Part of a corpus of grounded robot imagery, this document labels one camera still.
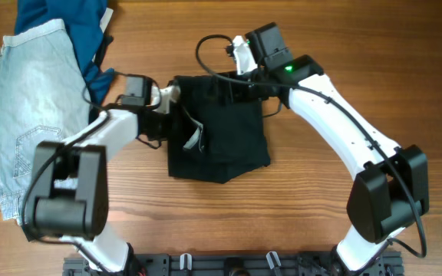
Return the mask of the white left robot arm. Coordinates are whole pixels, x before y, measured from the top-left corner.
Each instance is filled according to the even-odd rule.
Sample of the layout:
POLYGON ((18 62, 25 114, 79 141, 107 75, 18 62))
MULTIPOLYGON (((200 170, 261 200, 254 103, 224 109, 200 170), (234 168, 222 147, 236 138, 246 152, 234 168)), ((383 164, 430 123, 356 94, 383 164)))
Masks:
POLYGON ((40 142, 21 210, 28 240, 74 246, 95 275, 147 274, 131 245, 107 224, 107 162, 140 135, 147 145, 162 142, 170 126, 167 114, 110 104, 75 136, 40 142))

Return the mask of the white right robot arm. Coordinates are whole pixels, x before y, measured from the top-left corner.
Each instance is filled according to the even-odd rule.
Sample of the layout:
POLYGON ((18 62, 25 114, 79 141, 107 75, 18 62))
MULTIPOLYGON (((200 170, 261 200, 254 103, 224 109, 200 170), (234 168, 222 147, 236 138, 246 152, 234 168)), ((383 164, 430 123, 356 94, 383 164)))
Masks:
POLYGON ((400 245, 427 255, 421 220, 429 210, 427 157, 418 146, 401 147, 365 120, 309 56, 266 69, 251 54, 234 54, 237 83, 270 90, 307 121, 338 154, 353 186, 346 206, 351 227, 329 253, 304 253, 299 265, 327 275, 393 274, 385 252, 400 245))

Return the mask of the black shorts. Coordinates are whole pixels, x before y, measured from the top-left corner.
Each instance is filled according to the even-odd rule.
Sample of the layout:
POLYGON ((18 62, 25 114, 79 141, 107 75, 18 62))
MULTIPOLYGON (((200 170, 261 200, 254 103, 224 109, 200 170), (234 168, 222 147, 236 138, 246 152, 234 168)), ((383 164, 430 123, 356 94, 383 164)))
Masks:
POLYGON ((170 176, 223 184, 270 165, 262 103, 236 98, 244 85, 211 76, 177 76, 173 83, 180 99, 170 106, 170 176))

